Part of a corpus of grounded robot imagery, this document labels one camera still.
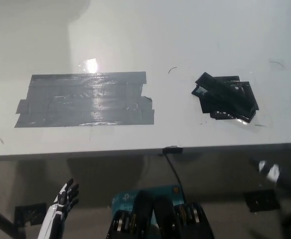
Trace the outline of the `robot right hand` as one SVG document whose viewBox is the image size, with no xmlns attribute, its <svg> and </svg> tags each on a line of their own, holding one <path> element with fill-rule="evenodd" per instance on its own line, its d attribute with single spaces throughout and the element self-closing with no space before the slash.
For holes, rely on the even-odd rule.
<svg viewBox="0 0 291 239">
<path fill-rule="evenodd" d="M 250 158 L 250 164 L 267 180 L 291 193 L 291 174 L 288 171 L 268 160 Z"/>
</svg>

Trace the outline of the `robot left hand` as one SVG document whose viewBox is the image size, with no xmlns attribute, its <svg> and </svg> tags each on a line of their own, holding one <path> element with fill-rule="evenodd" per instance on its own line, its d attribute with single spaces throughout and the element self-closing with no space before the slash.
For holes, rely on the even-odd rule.
<svg viewBox="0 0 291 239">
<path fill-rule="evenodd" d="M 58 192 L 55 200 L 49 206 L 38 239 L 61 239 L 63 237 L 65 221 L 71 209 L 79 202 L 79 184 L 73 185 L 70 179 Z"/>
</svg>

